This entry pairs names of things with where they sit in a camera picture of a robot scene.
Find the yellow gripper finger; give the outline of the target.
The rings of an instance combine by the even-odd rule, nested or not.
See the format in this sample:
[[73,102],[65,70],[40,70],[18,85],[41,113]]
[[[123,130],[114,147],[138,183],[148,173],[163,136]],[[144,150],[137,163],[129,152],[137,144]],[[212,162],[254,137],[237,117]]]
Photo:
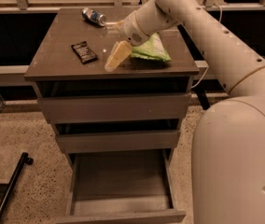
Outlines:
[[109,21],[106,23],[105,27],[108,29],[120,29],[123,24],[123,20],[121,21]]
[[114,71],[132,53],[132,45],[127,41],[116,42],[105,63],[107,72]]

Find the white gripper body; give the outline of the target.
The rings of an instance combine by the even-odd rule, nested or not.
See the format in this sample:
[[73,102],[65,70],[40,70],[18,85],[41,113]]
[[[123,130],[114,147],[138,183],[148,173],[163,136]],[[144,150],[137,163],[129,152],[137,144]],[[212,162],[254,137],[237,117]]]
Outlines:
[[148,41],[148,35],[146,35],[138,25],[135,11],[125,19],[119,21],[117,27],[120,37],[134,47],[141,46]]

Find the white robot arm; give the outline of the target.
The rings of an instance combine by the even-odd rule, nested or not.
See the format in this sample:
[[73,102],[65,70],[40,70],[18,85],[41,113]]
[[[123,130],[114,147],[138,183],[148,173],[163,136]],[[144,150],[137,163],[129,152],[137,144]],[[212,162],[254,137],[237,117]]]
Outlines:
[[119,21],[115,70],[151,35],[180,23],[229,99],[207,109],[194,131],[194,224],[265,224],[265,59],[197,0],[149,0]]

